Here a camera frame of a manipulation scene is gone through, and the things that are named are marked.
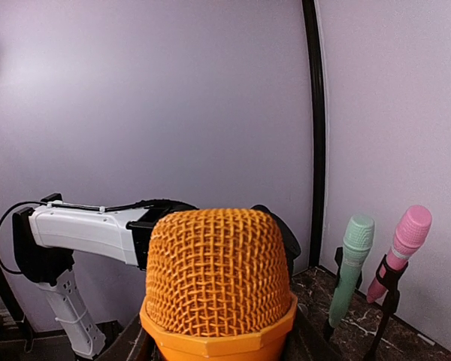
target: white robotic arm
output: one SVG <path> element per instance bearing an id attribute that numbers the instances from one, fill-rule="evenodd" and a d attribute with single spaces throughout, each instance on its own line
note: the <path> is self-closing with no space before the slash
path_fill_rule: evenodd
<path id="1" fill-rule="evenodd" d="M 61 204 L 54 201 L 42 205 L 30 216 L 30 229 L 39 246 L 82 250 L 138 265 L 132 231 L 127 225 L 141 219 L 148 209 L 105 213 L 56 207 Z"/>
<path id="2" fill-rule="evenodd" d="M 44 291 L 78 358 L 94 359 L 106 340 L 77 288 L 73 250 L 145 269 L 155 223 L 174 211 L 196 208 L 168 200 L 114 208 L 70 205 L 58 193 L 42 201 L 44 205 L 13 215 L 15 260 L 20 271 Z"/>

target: microphone stand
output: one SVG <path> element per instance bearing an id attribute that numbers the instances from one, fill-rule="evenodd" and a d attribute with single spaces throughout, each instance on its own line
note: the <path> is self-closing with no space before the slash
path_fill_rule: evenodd
<path id="1" fill-rule="evenodd" d="M 339 280 L 341 279 L 341 264 L 343 262 L 343 248 L 342 247 L 338 247 L 336 248 L 336 254 L 334 255 L 334 261 L 337 264 L 337 274 L 336 274 L 336 284 L 334 286 L 334 289 L 337 288 L 337 286 L 339 285 Z M 359 278 L 358 281 L 356 283 L 356 288 L 359 288 L 359 286 L 361 286 L 362 283 L 362 272 L 359 274 Z M 329 318 L 325 319 L 324 322 L 324 327 L 322 329 L 322 336 L 324 337 L 324 339 L 329 342 L 329 340 L 332 337 L 332 334 L 334 333 L 335 328 L 331 327 L 331 325 L 329 324 Z"/>
<path id="2" fill-rule="evenodd" d="M 398 282 L 404 271 L 406 271 L 408 265 L 409 263 L 406 263 L 406 265 L 400 271 L 392 269 L 386 262 L 385 255 L 376 270 L 376 279 L 387 289 L 387 294 L 384 299 L 383 305 L 381 306 L 383 317 L 381 318 L 381 322 L 377 329 L 376 335 L 374 336 L 373 343 L 369 348 L 369 351 L 365 354 L 363 361 L 374 361 L 376 359 L 376 350 L 379 346 L 381 338 L 384 335 L 384 331 L 386 331 L 386 326 L 389 318 L 398 310 L 399 297 L 401 295 L 398 290 Z M 380 275 L 380 270 L 382 267 L 384 267 L 384 269 L 386 270 L 384 276 Z"/>

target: pink microphone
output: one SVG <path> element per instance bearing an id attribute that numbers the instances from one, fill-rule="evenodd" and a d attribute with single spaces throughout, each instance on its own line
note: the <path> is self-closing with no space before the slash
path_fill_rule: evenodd
<path id="1" fill-rule="evenodd" d="M 431 213 L 421 205 L 413 205 L 408 208 L 396 227 L 392 247 L 386 256 L 386 263 L 396 271 L 406 266 L 409 258 L 424 244 L 433 218 Z M 380 270 L 380 276 L 384 277 L 386 270 Z M 369 303 L 383 297 L 386 288 L 374 278 L 368 289 L 367 300 Z"/>

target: black microphone clip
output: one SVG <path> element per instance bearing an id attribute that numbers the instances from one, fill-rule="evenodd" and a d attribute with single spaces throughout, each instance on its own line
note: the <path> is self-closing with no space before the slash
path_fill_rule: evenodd
<path id="1" fill-rule="evenodd" d="M 376 279 L 377 281 L 382 284 L 388 291 L 394 292 L 396 289 L 398 289 L 398 282 L 399 278 L 403 275 L 403 273 L 406 271 L 406 268 L 409 266 L 409 263 L 407 262 L 406 265 L 401 270 L 396 270 L 391 268 L 391 266 L 388 265 L 388 262 L 386 261 L 386 255 L 384 255 L 383 259 L 381 260 L 381 263 L 379 264 L 379 267 L 377 267 L 376 270 Z M 381 276 L 381 269 L 385 269 L 384 276 Z"/>
<path id="2" fill-rule="evenodd" d="M 341 264 L 343 262 L 343 256 L 344 256 L 343 248 L 342 247 L 336 248 L 336 254 L 334 255 L 334 261 L 336 262 L 337 265 L 336 283 L 334 285 L 335 289 L 337 288 L 337 286 L 339 286 L 339 280 L 341 279 Z M 362 284 L 362 272 L 359 274 L 359 278 L 356 283 L 356 288 L 358 289 L 361 286 L 361 284 Z"/>

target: pink microphone grille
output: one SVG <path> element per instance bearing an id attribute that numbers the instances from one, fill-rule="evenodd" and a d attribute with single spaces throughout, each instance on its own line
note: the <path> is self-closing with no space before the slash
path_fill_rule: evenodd
<path id="1" fill-rule="evenodd" d="M 420 248 L 428 235 L 433 218 L 421 205 L 408 208 L 396 227 L 394 244 L 402 254 L 412 254 Z"/>

